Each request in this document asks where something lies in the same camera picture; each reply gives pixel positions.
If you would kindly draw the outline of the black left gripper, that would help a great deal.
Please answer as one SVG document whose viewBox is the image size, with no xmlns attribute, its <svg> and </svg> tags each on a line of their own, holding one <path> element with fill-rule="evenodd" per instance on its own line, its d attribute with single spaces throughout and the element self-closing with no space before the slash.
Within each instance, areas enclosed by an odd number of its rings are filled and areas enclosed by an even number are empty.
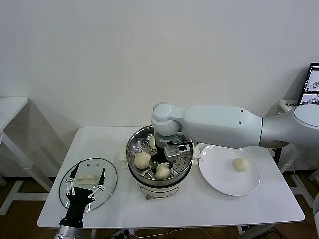
<svg viewBox="0 0 319 239">
<path fill-rule="evenodd" d="M 105 168 L 102 170 L 98 186 L 94 191 L 75 186 L 75 178 L 80 164 L 81 161 L 76 164 L 64 180 L 66 186 L 65 194 L 70 201 L 70 205 L 65 217 L 60 220 L 59 224 L 63 226 L 82 228 L 85 207 L 95 201 L 98 194 L 105 190 Z"/>
</svg>

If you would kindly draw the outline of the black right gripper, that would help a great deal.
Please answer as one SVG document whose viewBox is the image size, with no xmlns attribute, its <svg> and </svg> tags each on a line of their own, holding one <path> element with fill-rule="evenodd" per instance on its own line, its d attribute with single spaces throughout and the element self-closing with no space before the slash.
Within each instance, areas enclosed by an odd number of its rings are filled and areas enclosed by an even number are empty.
<svg viewBox="0 0 319 239">
<path fill-rule="evenodd" d="M 151 171 L 155 171 L 157 166 L 159 164 L 162 164 L 162 163 L 166 163 L 169 165 L 169 168 L 170 168 L 170 173 L 172 176 L 176 176 L 176 171 L 174 169 L 174 165 L 176 163 L 176 160 L 168 160 L 166 158 L 166 155 L 165 155 L 165 152 L 164 152 L 164 149 L 162 148 L 157 148 L 156 149 L 156 153 L 153 154 L 151 157 L 150 157 L 150 163 L 149 163 L 149 166 L 150 166 L 150 170 Z"/>
</svg>

